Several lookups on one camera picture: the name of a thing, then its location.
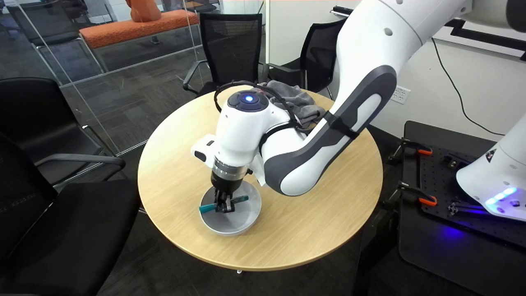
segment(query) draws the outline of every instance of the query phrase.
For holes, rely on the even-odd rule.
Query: white wall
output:
[[[331,18],[331,0],[269,0],[267,59],[297,56],[308,23]],[[356,0],[339,1],[353,6]],[[438,41],[443,64],[459,88],[466,113],[494,131],[505,131],[526,111],[526,62],[468,46]],[[430,42],[423,44],[400,70],[399,85],[410,88],[405,103],[389,102],[372,125],[402,136],[405,120],[415,120],[479,138],[497,139],[459,111],[458,97],[441,72]]]

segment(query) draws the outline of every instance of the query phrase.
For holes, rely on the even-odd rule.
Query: black table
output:
[[[404,136],[461,154],[479,156],[492,143],[407,121]],[[413,156],[402,159],[402,179],[417,185]],[[526,250],[400,204],[397,248],[402,259],[479,294],[526,294]]]

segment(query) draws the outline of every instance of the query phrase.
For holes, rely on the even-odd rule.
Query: white robot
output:
[[[455,16],[526,31],[524,0],[361,0],[343,24],[336,56],[338,93],[305,134],[290,115],[257,92],[236,92],[219,113],[211,184],[219,200],[251,169],[284,195],[312,189],[338,153],[374,118],[395,75],[430,36]],[[456,172],[459,187],[487,212],[526,220],[526,116],[487,153]]]

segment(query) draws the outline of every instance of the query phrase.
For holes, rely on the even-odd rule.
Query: floor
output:
[[[0,77],[39,75],[52,77],[40,64],[27,41],[12,28],[11,19],[0,16]],[[58,59],[70,69],[73,83],[63,83],[62,90],[68,98],[75,115],[90,123],[99,136],[114,149],[121,151],[127,166],[119,177],[134,179],[141,143],[154,126],[182,103],[193,98],[180,87],[188,65],[200,57],[193,49],[167,49],[167,42],[152,44],[142,39],[136,44],[101,52],[113,69],[99,75],[96,64],[76,60],[72,52],[83,54],[70,47],[55,51]],[[150,56],[124,54],[139,47],[154,47],[167,54],[160,59],[139,62]],[[371,128],[382,157],[394,149],[397,139]],[[400,179],[400,167],[384,164],[382,199],[389,195]],[[111,274],[99,289],[99,296],[137,294],[137,296],[170,296],[170,294],[351,294],[358,261],[367,241],[374,238],[382,212],[372,213],[369,222],[336,251],[300,268],[274,273],[236,274],[201,263],[172,246],[147,220],[137,213],[126,246],[114,264]],[[427,274],[404,263],[395,246],[384,245],[384,251],[374,253],[376,264],[369,268],[367,294],[415,296],[415,294],[471,294],[448,281]]]

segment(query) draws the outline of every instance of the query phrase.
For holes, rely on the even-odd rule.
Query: blue light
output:
[[[502,200],[504,197],[510,195],[515,192],[515,187],[505,187],[504,190],[494,194],[491,199],[486,200],[486,205],[492,205],[497,200]]]

